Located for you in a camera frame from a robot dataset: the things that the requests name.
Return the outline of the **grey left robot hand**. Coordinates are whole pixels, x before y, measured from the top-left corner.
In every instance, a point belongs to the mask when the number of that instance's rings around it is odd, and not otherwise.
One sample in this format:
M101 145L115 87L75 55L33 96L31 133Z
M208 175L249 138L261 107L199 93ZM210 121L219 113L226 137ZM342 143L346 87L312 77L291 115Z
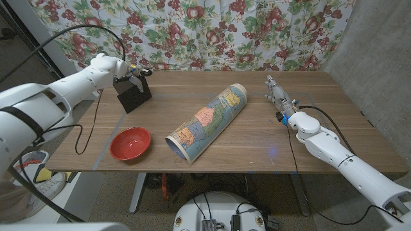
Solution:
M143 83L142 83L142 81L138 78L138 76L139 76L138 70L139 70L139 69L138 69L135 65L131 65L131 66L128 68L127 73L125 74L125 78L126 78L126 80L128 80L130 83L132 83L133 85L135 85L135 86L139 89L139 91L140 91L141 93L143 93L143 92L144 92Z

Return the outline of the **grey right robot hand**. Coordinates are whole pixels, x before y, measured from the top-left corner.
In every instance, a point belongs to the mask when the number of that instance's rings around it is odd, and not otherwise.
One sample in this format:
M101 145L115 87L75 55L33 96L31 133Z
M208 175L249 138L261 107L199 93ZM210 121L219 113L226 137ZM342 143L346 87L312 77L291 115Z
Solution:
M265 85L269 91L269 94L266 94L265 97L274 103L280 113L289 118L298 112L289 95L277 84L271 75L267 76Z

